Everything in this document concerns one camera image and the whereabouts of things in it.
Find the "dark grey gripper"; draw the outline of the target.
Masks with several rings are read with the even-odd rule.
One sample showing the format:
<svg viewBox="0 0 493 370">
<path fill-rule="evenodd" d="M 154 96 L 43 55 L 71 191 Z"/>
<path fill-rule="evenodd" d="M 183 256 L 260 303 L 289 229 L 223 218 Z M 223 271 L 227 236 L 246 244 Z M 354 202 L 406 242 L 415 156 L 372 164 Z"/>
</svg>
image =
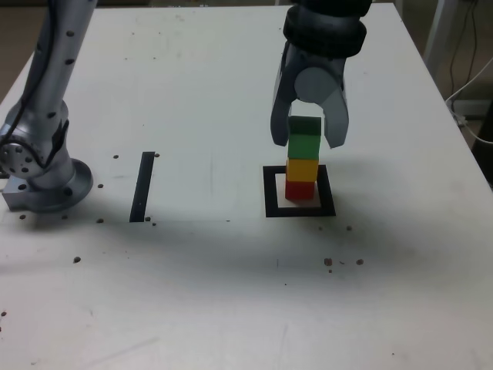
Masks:
<svg viewBox="0 0 493 370">
<path fill-rule="evenodd" d="M 323 110 L 324 136 L 329 147 L 333 149 L 344 145 L 349 127 L 347 101 L 340 87 L 344 82 L 345 63 L 345 58 L 318 56 L 286 42 L 284 63 L 280 64 L 277 73 L 270 115 L 270 132 L 276 145 L 287 145 L 288 116 L 296 97 Z M 285 69 L 303 70 L 297 75 L 294 87 L 293 76 Z"/>
</svg>

